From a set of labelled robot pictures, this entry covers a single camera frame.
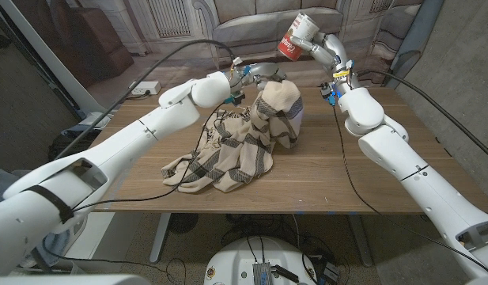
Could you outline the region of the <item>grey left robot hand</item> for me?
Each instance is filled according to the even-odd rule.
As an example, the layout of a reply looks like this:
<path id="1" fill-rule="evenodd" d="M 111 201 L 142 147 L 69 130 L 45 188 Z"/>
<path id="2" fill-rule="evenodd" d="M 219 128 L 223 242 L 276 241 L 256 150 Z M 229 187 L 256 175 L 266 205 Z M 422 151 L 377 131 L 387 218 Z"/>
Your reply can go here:
<path id="1" fill-rule="evenodd" d="M 230 91 L 235 93 L 244 86 L 256 84 L 263 89 L 268 81 L 282 82 L 287 79 L 286 73 L 277 63 L 253 63 L 235 66 L 225 73 L 230 85 Z"/>

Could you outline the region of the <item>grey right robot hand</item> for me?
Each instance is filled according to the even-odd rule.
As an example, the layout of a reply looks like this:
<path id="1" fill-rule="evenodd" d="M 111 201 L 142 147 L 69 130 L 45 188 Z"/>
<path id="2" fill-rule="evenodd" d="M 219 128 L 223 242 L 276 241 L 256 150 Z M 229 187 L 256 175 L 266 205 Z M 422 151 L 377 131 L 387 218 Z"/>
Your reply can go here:
<path id="1" fill-rule="evenodd" d="M 344 95 L 361 85 L 354 74 L 354 61 L 335 34 L 318 32 L 311 40 L 291 36 L 290 41 L 306 51 L 325 70 L 334 89 Z"/>

